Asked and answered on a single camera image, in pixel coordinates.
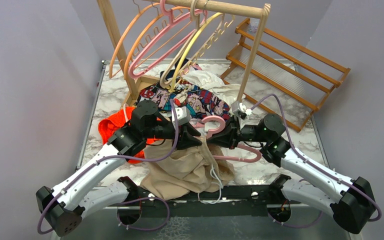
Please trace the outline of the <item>orange mesh shorts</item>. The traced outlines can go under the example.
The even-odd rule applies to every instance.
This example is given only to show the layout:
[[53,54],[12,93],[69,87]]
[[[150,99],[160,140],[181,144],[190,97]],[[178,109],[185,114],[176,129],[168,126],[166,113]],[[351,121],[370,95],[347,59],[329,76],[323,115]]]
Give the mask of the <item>orange mesh shorts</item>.
[[99,122],[98,132],[102,143],[116,150],[113,157],[125,159],[129,163],[159,162],[163,159],[162,157],[150,158],[146,156],[144,149],[152,147],[154,143],[157,143],[156,146],[159,147],[166,141],[149,138],[132,124],[135,109],[133,106],[124,107]]

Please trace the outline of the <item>beige shorts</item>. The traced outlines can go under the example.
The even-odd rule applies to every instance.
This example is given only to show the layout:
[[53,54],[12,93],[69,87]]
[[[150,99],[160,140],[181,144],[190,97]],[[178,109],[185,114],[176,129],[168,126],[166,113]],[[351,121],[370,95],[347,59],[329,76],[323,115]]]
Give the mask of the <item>beige shorts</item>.
[[214,193],[219,183],[226,186],[235,178],[234,166],[226,160],[216,160],[222,150],[214,144],[207,144],[200,137],[200,146],[175,150],[170,156],[155,162],[148,162],[149,173],[140,186],[164,200],[180,198],[190,192]]

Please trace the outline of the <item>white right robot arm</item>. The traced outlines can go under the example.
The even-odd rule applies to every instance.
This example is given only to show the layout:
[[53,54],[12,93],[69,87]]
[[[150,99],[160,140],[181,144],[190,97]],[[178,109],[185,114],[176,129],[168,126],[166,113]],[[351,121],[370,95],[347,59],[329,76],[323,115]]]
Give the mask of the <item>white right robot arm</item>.
[[243,127],[238,117],[231,116],[225,126],[208,131],[207,142],[229,149],[238,147],[240,142],[263,143],[259,152],[264,160],[309,183],[305,186],[288,176],[278,177],[268,190],[272,202],[291,200],[306,204],[331,216],[347,232],[359,234],[379,208],[369,181],[361,176],[353,179],[342,175],[312,160],[282,137],[285,131],[276,114],[267,114],[257,125]]

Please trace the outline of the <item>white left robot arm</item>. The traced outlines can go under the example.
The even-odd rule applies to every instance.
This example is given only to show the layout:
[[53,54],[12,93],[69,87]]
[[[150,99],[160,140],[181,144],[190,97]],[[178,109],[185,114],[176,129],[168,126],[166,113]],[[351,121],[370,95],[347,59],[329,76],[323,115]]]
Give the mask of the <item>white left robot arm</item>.
[[[191,124],[191,115],[185,105],[177,106],[169,100],[171,118],[164,117],[158,105],[144,100],[132,110],[131,118],[118,128],[107,143],[86,165],[54,187],[42,186],[35,194],[40,217],[37,232],[46,235],[55,232],[63,237],[71,233],[84,218],[116,203],[132,205],[137,200],[137,191],[122,181],[94,190],[107,175],[130,160],[159,162],[175,150],[187,149],[201,144],[201,135]],[[149,139],[170,140],[171,148],[157,158],[140,158]]]

